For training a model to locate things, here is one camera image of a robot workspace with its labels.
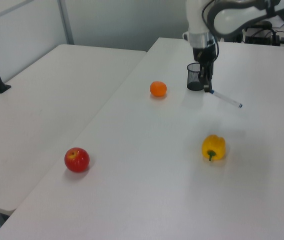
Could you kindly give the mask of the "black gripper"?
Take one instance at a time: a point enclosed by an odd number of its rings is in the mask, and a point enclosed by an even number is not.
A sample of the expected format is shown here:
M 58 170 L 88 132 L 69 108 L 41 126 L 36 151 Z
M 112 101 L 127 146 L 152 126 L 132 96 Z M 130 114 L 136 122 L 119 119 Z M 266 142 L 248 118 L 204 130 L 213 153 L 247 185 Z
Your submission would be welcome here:
M 211 81 L 213 76 L 213 62 L 217 56 L 216 47 L 209 46 L 206 48 L 193 48 L 192 51 L 194 60 L 200 63 L 198 80 L 202 85 L 205 85 L 205 92 L 209 93 L 212 90 Z

